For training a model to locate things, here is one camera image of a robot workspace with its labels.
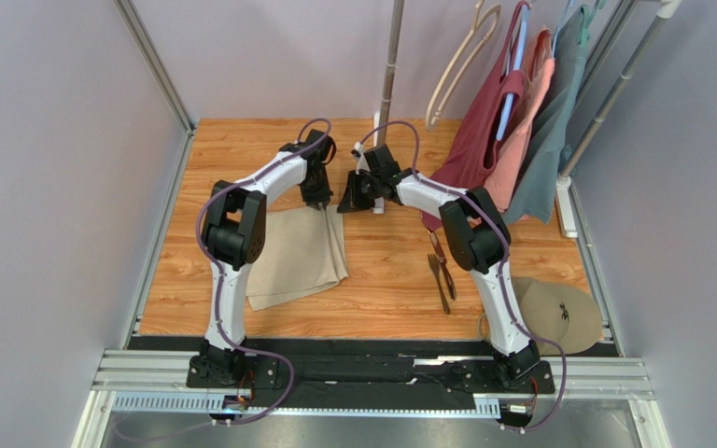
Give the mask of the beige cloth napkin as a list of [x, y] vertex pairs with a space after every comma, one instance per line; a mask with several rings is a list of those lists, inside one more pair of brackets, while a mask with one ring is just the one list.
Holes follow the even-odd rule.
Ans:
[[246, 294], [257, 312], [331, 289], [348, 276], [344, 219], [336, 206], [272, 212]]

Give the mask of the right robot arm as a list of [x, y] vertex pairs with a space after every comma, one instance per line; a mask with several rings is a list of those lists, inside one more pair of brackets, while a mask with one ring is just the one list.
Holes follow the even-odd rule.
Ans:
[[403, 170], [386, 145], [366, 149], [357, 143], [351, 154], [357, 168], [349, 172], [343, 210], [370, 209], [382, 198], [438, 216], [453, 260], [478, 290], [499, 374], [509, 381], [525, 377], [541, 356], [514, 295], [511, 236], [485, 188], [453, 188]]

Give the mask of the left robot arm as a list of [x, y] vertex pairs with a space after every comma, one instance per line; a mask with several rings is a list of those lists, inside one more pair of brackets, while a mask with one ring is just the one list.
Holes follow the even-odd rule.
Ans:
[[233, 183], [218, 181], [196, 225], [211, 262], [213, 295], [208, 330], [191, 366], [233, 384], [246, 369], [244, 304], [248, 277], [266, 241], [267, 207], [298, 186], [305, 205], [324, 210], [332, 191], [326, 171], [335, 152], [328, 133], [312, 130], [282, 146], [258, 171]]

